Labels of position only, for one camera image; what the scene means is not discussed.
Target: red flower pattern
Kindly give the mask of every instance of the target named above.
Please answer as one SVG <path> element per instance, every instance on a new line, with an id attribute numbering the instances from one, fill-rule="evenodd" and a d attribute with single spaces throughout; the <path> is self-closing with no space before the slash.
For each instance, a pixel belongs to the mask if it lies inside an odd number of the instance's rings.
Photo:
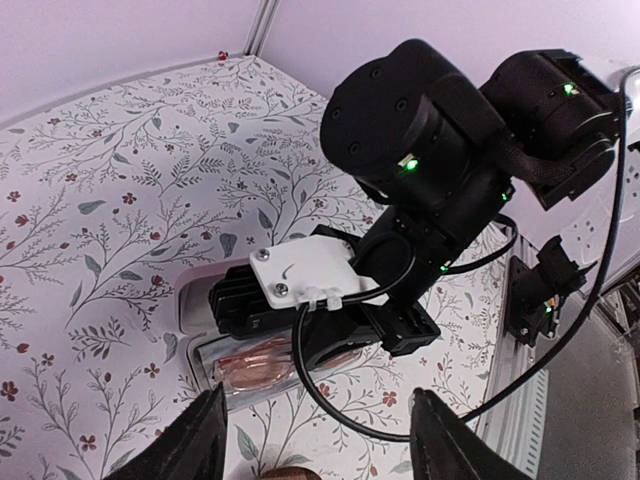
<path id="1" fill-rule="evenodd" d="M 126 195 L 122 196 L 122 203 L 125 205 L 133 205 L 133 202 L 137 200 L 136 197 L 133 196 L 133 193 L 129 192 Z"/>
<path id="2" fill-rule="evenodd" d="M 53 359 L 55 358 L 54 355 L 47 355 L 46 353 L 42 354 L 42 361 L 40 362 L 40 364 L 44 367 L 45 365 L 47 367 L 51 367 L 53 365 Z"/>
<path id="3" fill-rule="evenodd" d="M 396 392 L 384 392 L 382 394 L 382 403 L 384 403 L 387 407 L 393 407 L 396 403 L 398 403 L 398 399 Z"/>
<path id="4" fill-rule="evenodd" d="M 15 219 L 15 223 L 19 227 L 24 227 L 27 223 L 29 223 L 29 217 L 27 217 L 26 215 L 18 215 L 18 217 Z"/>
<path id="5" fill-rule="evenodd" d="M 16 395 L 18 394 L 18 387 L 13 382 L 2 382 L 2 390 L 0 390 L 0 396 L 7 397 L 7 400 L 14 402 Z"/>
<path id="6" fill-rule="evenodd" d="M 322 394 L 323 397 L 329 398 L 329 395 L 331 394 L 329 390 L 329 385 L 325 383 L 321 383 L 320 385 L 318 385 L 318 390 L 320 390 L 320 393 Z"/>
<path id="7" fill-rule="evenodd" d="M 87 438 L 86 436 L 82 435 L 80 437 L 80 442 L 82 443 L 82 451 L 86 452 L 88 450 L 95 450 L 96 448 L 98 448 L 96 446 L 96 437 L 95 435 L 91 435 L 89 438 Z"/>
<path id="8" fill-rule="evenodd" d="M 144 373 L 148 374 L 151 378 L 156 378 L 156 375 L 160 373 L 160 369 L 152 362 L 148 367 L 145 367 Z"/>

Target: black mount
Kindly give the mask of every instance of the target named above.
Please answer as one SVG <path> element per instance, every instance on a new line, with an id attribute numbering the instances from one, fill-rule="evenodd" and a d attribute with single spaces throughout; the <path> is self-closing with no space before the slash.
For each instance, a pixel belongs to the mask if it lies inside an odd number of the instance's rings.
<path id="1" fill-rule="evenodd" d="M 585 275 L 595 265 L 580 269 L 567 257 L 562 239 L 556 235 L 537 255 L 538 265 L 527 267 L 522 260 L 509 260 L 509 284 L 505 304 L 507 331 L 534 347 L 538 334 L 554 338 L 558 326 L 557 308 L 545 304 L 556 295 L 566 298 L 586 283 Z"/>
<path id="2" fill-rule="evenodd" d="M 318 226 L 313 234 L 339 238 L 358 251 L 360 237 L 355 235 L 326 226 Z M 269 306 L 249 265 L 229 269 L 213 286 L 209 303 L 220 333 L 239 340 L 290 329 L 297 315 L 295 308 L 274 310 Z M 393 356 L 409 355 L 438 336 L 440 329 L 417 302 L 391 297 L 383 306 L 362 303 L 310 313 L 302 345 L 305 362 L 312 370 L 346 351 L 379 341 Z"/>

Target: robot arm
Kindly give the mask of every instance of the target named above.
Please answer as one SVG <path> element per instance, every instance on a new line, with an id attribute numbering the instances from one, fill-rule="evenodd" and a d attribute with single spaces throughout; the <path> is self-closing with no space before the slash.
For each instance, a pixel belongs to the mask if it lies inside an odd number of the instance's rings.
<path id="1" fill-rule="evenodd" d="M 362 238 L 320 227 L 320 235 L 254 252 L 251 268 L 212 292 L 220 329 L 245 338 L 288 328 L 298 305 L 329 302 L 307 330 L 310 368 L 379 340 L 392 355 L 428 345 L 440 332 L 417 300 L 496 218 L 515 193 L 512 177 L 548 209 L 577 198 L 610 168 L 616 98 L 563 50 L 515 54 L 480 89 L 419 40 L 363 65 L 336 88 L 320 140 L 327 159 L 387 209 Z M 584 281 L 554 245 L 550 259 L 564 260 L 563 275 L 549 261 L 530 274 L 540 288 L 522 294 L 535 297 L 535 308 L 541 295 Z M 410 262 L 384 298 L 340 309 L 340 298 L 389 285 Z M 259 298 L 249 309 L 228 307 L 239 277 Z M 524 331 L 517 322 L 514 329 Z M 520 340 L 531 344 L 534 333 Z"/>

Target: green led light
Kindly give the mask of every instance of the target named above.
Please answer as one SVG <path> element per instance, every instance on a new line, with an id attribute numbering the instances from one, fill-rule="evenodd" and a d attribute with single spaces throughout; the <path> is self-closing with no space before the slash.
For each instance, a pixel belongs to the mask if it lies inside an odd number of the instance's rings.
<path id="1" fill-rule="evenodd" d="M 580 93 L 580 91 L 576 88 L 576 86 L 573 83 L 565 83 L 562 86 L 562 89 L 564 90 L 564 94 L 567 97 L 571 97 L 572 95 L 577 95 L 578 93 Z"/>
<path id="2" fill-rule="evenodd" d="M 411 160 L 409 160 L 407 162 L 407 164 L 404 166 L 404 169 L 407 172 L 412 172 L 416 169 L 416 167 L 418 166 L 418 159 L 417 158 L 412 158 Z"/>

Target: leaf pattern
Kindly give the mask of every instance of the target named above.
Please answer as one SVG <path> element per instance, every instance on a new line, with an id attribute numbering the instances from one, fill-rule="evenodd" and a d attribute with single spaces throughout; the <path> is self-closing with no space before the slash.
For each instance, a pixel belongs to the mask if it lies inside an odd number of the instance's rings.
<path id="1" fill-rule="evenodd" d="M 167 351 L 166 351 L 165 360 L 164 360 L 164 363 L 167 363 L 176 355 L 176 351 L 178 349 L 178 337 L 173 333 L 167 332 L 162 336 L 162 339 L 164 340 L 164 343 L 167 346 Z"/>
<path id="2" fill-rule="evenodd" d="M 85 203 L 81 203 L 80 205 L 78 205 L 78 210 L 80 210 L 80 213 L 83 215 L 89 215 L 90 213 L 93 213 L 96 208 L 98 208 L 100 205 L 104 205 L 105 202 L 104 200 L 94 200 L 92 202 L 85 202 Z"/>
<path id="3" fill-rule="evenodd" d="M 0 397 L 3 472 L 104 478 L 198 395 L 186 362 L 173 360 L 185 272 L 319 224 L 369 228 L 383 207 L 324 159 L 325 105 L 240 57 L 114 85 L 0 131 L 0 383 L 13 398 Z M 488 228 L 460 261 L 503 242 Z M 399 433 L 417 385 L 459 412 L 477 405 L 503 274 L 494 262 L 443 279 L 424 298 L 441 341 L 399 359 L 368 348 L 322 379 L 323 392 Z M 229 437 L 228 470 L 248 478 L 282 465 L 322 478 L 411 475 L 405 447 L 347 431 L 300 389 L 232 412 Z"/>

